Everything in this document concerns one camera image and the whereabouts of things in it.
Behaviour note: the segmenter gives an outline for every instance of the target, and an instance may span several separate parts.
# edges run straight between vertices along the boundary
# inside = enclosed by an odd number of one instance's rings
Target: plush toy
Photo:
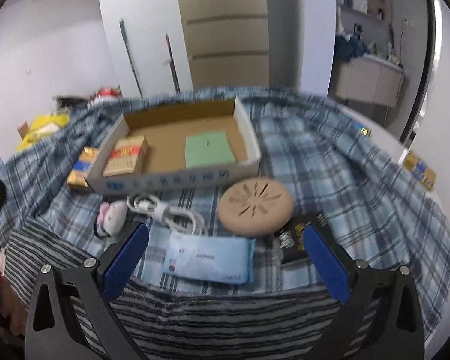
[[[125,200],[100,204],[97,216],[97,235],[99,237],[117,238],[123,225],[125,225],[127,210]]]

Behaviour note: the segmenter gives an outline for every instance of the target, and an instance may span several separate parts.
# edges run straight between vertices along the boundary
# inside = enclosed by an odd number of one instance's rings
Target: black package
[[[303,230],[308,225],[315,227],[323,237],[329,238],[331,243],[335,242],[327,218],[322,212],[295,216],[275,233],[274,250],[282,264],[308,257],[302,242]]]

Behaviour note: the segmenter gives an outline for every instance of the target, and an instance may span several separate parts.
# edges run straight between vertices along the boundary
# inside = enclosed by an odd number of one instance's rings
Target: plaid bed sheet
[[[353,119],[333,100],[288,89],[213,88],[102,103],[75,113],[69,126],[16,154],[0,169],[7,186],[7,202],[0,213],[1,245],[32,218],[66,242],[100,256],[109,241],[95,237],[93,228],[103,197],[75,192],[65,182],[83,147],[98,147],[121,113],[236,96],[258,136],[263,154],[260,174],[288,187],[295,198],[295,214],[324,211],[335,238],[352,258],[364,259],[374,268],[408,264],[428,336],[440,321],[450,285],[450,232],[444,213],[408,171],[356,130]],[[224,190],[176,190],[159,197],[202,214],[210,236],[225,236],[229,233],[216,216]],[[223,296],[277,293],[320,283],[308,260],[281,267],[266,239],[258,240],[253,283],[226,286],[169,276],[162,268],[170,231],[151,219],[147,225],[149,247],[134,276],[159,289]]]

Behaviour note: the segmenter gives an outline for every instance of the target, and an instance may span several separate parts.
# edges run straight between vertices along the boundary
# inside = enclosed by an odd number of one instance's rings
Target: red label
[[[123,147],[122,149],[118,150],[113,150],[112,154],[110,154],[110,159],[138,155],[140,153],[140,149],[140,146],[130,146]]]

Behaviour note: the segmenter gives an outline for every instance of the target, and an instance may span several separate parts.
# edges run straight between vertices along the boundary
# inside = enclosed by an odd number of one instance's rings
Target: white cable
[[[181,216],[192,222],[192,235],[205,233],[205,219],[198,212],[172,206],[161,202],[159,198],[149,193],[143,193],[138,196],[128,196],[127,205],[130,211],[137,214],[151,216],[154,221],[168,226],[172,231],[179,233],[190,233],[190,227],[175,223],[175,216]]]

